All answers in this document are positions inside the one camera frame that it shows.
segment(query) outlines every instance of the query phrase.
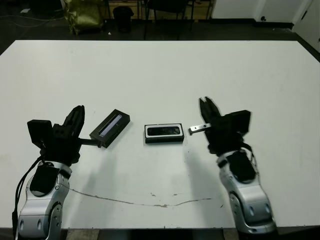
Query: black device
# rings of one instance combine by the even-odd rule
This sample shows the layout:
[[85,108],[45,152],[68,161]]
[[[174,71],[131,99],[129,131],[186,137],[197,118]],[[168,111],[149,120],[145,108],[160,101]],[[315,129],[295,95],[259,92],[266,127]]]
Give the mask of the black device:
[[107,148],[130,122],[130,116],[117,109],[90,133],[90,137]]
[[185,135],[181,123],[144,125],[146,144],[183,142]]

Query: door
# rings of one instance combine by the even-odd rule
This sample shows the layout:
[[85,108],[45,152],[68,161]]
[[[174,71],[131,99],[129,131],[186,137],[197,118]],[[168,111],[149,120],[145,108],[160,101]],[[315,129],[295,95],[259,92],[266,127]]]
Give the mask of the door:
[[320,0],[312,0],[302,19],[293,31],[320,52]]

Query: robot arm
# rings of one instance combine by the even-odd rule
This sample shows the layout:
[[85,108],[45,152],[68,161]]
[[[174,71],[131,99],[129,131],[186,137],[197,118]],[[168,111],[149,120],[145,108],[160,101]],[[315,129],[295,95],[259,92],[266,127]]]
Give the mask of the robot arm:
[[[12,213],[15,240],[59,240],[64,200],[69,192],[71,164],[79,161],[81,145],[101,147],[96,140],[80,139],[85,121],[85,107],[77,106],[63,125],[48,120],[27,123],[32,142],[40,148],[40,157],[22,177],[15,196]],[[38,163],[34,176],[26,186],[26,202],[17,213],[18,201],[27,174]]]
[[71,169],[60,162],[40,162],[26,186],[16,240],[60,239],[64,200],[69,192]]
[[[251,113],[243,110],[221,116],[208,97],[200,99],[200,111],[206,124],[190,127],[189,133],[204,132],[210,153],[218,156],[219,177],[229,195],[240,239],[275,239],[270,201],[260,185],[252,149],[243,141]],[[251,160],[244,149],[251,152]]]

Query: white wall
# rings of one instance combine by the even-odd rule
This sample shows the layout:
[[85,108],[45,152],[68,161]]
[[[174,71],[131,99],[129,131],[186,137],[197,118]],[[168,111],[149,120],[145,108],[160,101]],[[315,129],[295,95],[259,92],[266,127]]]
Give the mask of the white wall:
[[266,22],[292,23],[303,2],[304,0],[266,0],[255,20],[261,21],[261,17],[264,16]]
[[215,0],[213,19],[255,19],[296,23],[310,0]]
[[252,19],[259,0],[215,0],[213,19]]

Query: white table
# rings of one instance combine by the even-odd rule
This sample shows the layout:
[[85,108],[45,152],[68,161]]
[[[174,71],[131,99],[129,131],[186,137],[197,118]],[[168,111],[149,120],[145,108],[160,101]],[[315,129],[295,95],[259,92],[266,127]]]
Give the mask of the white table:
[[[84,105],[82,138],[113,109],[131,122],[108,149],[81,148],[70,187],[84,194],[69,191],[63,228],[233,228],[216,156],[187,133],[203,96],[252,111],[245,141],[277,225],[319,225],[320,65],[298,42],[24,40],[0,56],[0,227],[39,156],[27,121]],[[182,123],[183,144],[146,145],[144,125],[161,123]]]

